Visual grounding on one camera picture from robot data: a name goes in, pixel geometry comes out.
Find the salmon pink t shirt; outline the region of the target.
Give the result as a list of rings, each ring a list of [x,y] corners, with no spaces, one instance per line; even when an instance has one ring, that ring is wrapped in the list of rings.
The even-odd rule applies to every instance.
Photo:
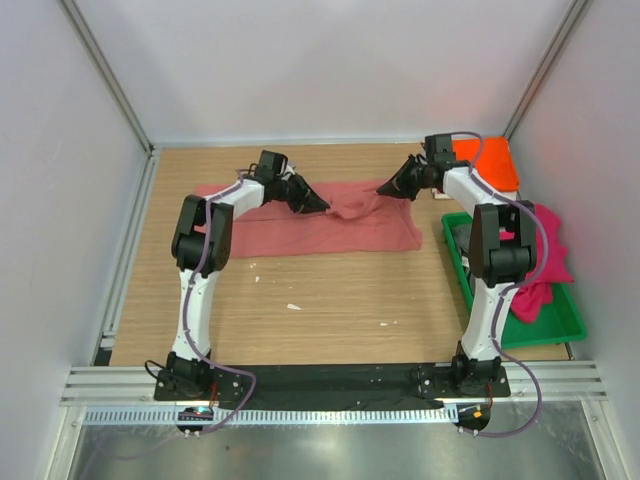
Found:
[[[264,188],[249,179],[230,187],[199,185],[195,195],[234,208],[233,259],[420,249],[411,202],[378,195],[379,186],[378,181],[317,183],[311,187],[330,208],[314,214],[293,213],[289,200],[264,200]]]

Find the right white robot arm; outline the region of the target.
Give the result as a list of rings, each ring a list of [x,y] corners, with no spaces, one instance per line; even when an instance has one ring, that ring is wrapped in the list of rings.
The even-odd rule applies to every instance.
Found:
[[[548,240],[531,203],[508,198],[479,174],[476,163],[484,138],[476,136],[477,153],[462,161],[454,152],[456,135],[427,136],[423,152],[410,155],[377,193],[413,201],[421,190],[436,188],[472,216],[467,258],[475,293],[468,325],[447,369],[449,385],[472,396],[499,380],[508,309],[517,291],[539,275],[537,239],[544,250]]]

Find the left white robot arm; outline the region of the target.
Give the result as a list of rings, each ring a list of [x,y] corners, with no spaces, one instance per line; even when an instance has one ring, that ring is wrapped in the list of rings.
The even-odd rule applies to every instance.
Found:
[[[231,255],[233,223],[270,202],[295,214],[323,213],[329,204],[295,172],[284,154],[264,150],[221,191],[189,195],[182,204],[171,254],[180,278],[179,324],[154,398],[199,400],[213,391],[209,325],[217,280]]]

